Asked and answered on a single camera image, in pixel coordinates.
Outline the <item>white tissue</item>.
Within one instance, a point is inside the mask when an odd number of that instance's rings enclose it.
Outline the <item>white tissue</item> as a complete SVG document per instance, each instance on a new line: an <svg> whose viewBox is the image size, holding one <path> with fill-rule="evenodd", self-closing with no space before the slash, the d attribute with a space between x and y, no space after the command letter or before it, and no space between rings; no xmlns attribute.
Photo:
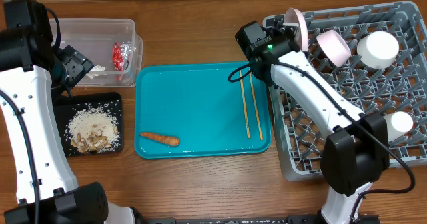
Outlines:
<svg viewBox="0 0 427 224"><path fill-rule="evenodd" d="M91 71L87 74L87 76L90 79L94 79L95 77L100 76L105 71L105 69L106 67L104 66L96 65L91 69Z"/></svg>

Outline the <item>red foil wrapper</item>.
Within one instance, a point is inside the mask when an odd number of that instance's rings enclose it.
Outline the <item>red foil wrapper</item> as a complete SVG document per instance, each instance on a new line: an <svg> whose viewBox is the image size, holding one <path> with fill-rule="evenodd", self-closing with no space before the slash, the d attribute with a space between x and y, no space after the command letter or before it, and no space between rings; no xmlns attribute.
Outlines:
<svg viewBox="0 0 427 224"><path fill-rule="evenodd" d="M117 71L125 71L129 65L131 42L114 43L112 47L112 62Z"/></svg>

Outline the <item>rice and food scraps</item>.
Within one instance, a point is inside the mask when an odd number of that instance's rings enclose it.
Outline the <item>rice and food scraps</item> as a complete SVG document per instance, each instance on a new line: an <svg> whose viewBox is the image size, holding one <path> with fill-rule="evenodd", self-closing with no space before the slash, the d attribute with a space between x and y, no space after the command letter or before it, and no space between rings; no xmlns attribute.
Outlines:
<svg viewBox="0 0 427 224"><path fill-rule="evenodd" d="M119 121L103 106L78 111L65 126L65 140L79 154L105 153L119 147Z"/></svg>

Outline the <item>pink plate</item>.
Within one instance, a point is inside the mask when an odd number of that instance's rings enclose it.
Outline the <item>pink plate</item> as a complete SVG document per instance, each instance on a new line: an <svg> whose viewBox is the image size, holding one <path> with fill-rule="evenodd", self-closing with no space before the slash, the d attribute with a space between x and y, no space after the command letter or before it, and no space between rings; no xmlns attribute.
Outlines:
<svg viewBox="0 0 427 224"><path fill-rule="evenodd" d="M307 52L309 47L308 28L302 13L297 9L289 8L284 15L284 25L296 28L293 40L303 52Z"/></svg>

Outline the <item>pink bowl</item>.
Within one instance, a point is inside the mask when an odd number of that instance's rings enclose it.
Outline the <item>pink bowl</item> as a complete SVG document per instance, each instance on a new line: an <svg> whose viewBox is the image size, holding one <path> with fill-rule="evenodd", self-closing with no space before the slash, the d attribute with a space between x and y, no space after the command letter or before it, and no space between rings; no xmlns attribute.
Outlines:
<svg viewBox="0 0 427 224"><path fill-rule="evenodd" d="M351 56L347 43L334 30L318 35L316 41L325 56L337 67L341 67Z"/></svg>

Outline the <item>large white bowl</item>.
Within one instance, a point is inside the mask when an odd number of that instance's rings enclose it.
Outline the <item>large white bowl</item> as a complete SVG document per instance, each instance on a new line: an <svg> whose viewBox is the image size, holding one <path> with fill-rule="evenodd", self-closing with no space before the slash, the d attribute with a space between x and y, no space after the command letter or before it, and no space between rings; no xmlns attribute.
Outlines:
<svg viewBox="0 0 427 224"><path fill-rule="evenodd" d="M357 45L357 54L361 56L361 62L373 69L391 66L398 52L398 40L385 31L375 31L361 39Z"/></svg>

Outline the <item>small white cup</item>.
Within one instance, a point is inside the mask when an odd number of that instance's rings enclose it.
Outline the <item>small white cup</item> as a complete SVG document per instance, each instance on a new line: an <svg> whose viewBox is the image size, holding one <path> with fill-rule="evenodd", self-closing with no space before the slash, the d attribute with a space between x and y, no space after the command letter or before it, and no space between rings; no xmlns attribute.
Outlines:
<svg viewBox="0 0 427 224"><path fill-rule="evenodd" d="M413 119L403 111L384 116L387 124L388 141L394 141L409 132L413 127Z"/></svg>

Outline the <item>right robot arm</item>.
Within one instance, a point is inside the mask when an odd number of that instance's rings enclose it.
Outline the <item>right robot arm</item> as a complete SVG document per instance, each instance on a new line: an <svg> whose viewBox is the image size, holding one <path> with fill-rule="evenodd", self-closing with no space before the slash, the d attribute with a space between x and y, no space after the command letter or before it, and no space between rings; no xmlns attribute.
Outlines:
<svg viewBox="0 0 427 224"><path fill-rule="evenodd" d="M389 167L385 119L379 113L364 114L312 67L305 22L266 28L252 21L235 38L250 73L289 93L325 139L320 167L330 190L320 221L353 223L362 196Z"/></svg>

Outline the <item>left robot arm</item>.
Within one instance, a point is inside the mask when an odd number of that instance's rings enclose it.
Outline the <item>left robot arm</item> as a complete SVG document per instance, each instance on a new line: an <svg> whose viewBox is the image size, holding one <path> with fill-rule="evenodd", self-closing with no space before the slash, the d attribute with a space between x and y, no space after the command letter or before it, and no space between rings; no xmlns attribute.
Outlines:
<svg viewBox="0 0 427 224"><path fill-rule="evenodd" d="M1 110L17 171L18 206L7 223L141 223L140 214L107 200L100 183L81 186L65 157L53 103L70 92L93 63L61 49L53 11L32 0L4 5Z"/></svg>

